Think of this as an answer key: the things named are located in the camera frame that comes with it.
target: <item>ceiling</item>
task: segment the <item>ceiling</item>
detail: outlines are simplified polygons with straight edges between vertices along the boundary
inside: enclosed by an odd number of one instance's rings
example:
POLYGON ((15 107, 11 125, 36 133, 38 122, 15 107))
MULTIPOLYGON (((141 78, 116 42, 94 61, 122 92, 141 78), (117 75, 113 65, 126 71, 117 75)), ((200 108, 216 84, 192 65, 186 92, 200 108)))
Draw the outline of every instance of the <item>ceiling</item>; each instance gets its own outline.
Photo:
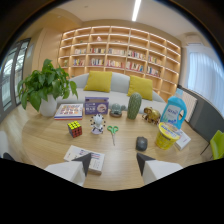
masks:
MULTIPOLYGON (((69 11, 83 22, 100 19, 131 21, 134 3, 135 0, 73 0, 58 8, 69 11)), ((141 1, 136 22, 160 29, 182 43, 186 33, 197 33, 204 39, 198 29, 181 14, 153 0, 141 1)))

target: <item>computer mouse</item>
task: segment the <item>computer mouse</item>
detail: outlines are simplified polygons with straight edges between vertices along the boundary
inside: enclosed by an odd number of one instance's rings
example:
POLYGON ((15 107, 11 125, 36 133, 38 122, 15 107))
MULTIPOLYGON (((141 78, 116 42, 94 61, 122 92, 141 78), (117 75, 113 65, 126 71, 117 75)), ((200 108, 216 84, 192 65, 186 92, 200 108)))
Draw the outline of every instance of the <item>computer mouse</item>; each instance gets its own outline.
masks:
POLYGON ((148 146, 148 139, 144 137, 137 137, 136 149, 139 151, 145 151, 148 146))

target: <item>ceiling light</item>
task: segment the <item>ceiling light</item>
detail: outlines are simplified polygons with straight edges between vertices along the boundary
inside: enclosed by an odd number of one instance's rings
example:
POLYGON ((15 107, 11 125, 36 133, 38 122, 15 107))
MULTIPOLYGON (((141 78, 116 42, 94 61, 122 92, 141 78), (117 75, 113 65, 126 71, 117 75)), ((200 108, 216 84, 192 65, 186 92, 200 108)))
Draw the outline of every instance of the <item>ceiling light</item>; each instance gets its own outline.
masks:
POLYGON ((141 0, 135 0, 135 6, 134 6, 134 11, 133 11, 132 21, 136 21, 140 4, 141 4, 141 0))

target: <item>curtain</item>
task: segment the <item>curtain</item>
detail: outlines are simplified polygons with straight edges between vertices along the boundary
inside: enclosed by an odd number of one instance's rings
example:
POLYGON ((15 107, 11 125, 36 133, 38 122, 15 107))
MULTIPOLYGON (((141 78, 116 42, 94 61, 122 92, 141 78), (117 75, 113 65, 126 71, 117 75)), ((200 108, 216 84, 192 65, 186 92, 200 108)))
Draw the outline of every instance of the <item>curtain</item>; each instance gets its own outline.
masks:
POLYGON ((188 89, 199 93, 224 117, 224 71, 208 55, 190 53, 188 89))

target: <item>rubik's cube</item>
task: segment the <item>rubik's cube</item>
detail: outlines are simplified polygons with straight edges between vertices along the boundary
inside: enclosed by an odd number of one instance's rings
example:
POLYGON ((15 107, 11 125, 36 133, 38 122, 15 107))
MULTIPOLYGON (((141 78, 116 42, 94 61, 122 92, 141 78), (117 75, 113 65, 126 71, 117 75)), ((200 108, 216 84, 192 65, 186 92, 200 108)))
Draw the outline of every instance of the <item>rubik's cube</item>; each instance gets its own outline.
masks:
POLYGON ((73 121, 68 123, 68 131, 73 138, 78 137, 82 134, 82 126, 78 123, 78 121, 73 121))

